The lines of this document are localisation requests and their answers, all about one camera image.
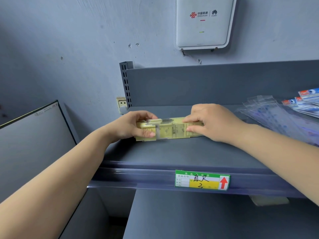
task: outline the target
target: hand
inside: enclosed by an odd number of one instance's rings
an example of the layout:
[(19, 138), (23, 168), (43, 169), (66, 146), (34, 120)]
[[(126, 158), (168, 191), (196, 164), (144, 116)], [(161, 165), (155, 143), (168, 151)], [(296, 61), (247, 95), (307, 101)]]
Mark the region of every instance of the hand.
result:
[(115, 121), (105, 125), (104, 128), (108, 131), (111, 142), (134, 136), (152, 138), (155, 136), (154, 132), (136, 127), (138, 120), (147, 119), (157, 119), (157, 116), (147, 111), (128, 112)]
[(237, 118), (227, 108), (217, 104), (193, 105), (191, 114), (183, 122), (202, 121), (204, 126), (189, 126), (187, 131), (197, 132), (218, 142), (232, 144), (240, 138), (247, 123)]

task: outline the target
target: wall socket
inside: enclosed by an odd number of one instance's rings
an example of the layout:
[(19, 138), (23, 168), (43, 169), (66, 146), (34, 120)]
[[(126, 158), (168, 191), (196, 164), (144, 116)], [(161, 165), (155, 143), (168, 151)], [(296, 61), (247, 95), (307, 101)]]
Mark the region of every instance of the wall socket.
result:
[(119, 109), (119, 113), (124, 115), (127, 113), (127, 102), (125, 97), (117, 97), (116, 98), (117, 107)]

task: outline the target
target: ruler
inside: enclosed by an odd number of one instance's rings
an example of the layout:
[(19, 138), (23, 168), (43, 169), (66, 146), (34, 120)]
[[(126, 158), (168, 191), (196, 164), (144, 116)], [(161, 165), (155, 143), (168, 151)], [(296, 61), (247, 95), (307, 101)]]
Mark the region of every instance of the ruler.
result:
[(184, 117), (166, 118), (166, 119), (150, 119), (147, 121), (138, 121), (136, 126), (141, 129), (154, 132), (156, 135), (153, 138), (135, 137), (137, 141), (155, 141), (164, 139), (190, 138), (198, 137), (201, 134), (196, 132), (188, 132), (186, 128), (192, 125), (204, 124), (201, 121), (193, 123), (183, 123)]

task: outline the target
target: white router box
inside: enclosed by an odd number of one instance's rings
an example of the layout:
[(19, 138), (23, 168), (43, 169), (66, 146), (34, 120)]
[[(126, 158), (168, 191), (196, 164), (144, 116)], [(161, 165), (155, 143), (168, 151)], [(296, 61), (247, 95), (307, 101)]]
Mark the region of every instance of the white router box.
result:
[(175, 0), (175, 47), (226, 47), (235, 6), (236, 0)]

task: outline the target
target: price tag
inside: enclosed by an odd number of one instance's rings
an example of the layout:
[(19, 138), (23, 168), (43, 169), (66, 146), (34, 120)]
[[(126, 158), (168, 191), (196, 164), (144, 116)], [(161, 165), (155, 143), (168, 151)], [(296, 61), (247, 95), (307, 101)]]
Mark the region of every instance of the price tag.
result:
[(227, 190), (230, 175), (175, 170), (175, 187)]

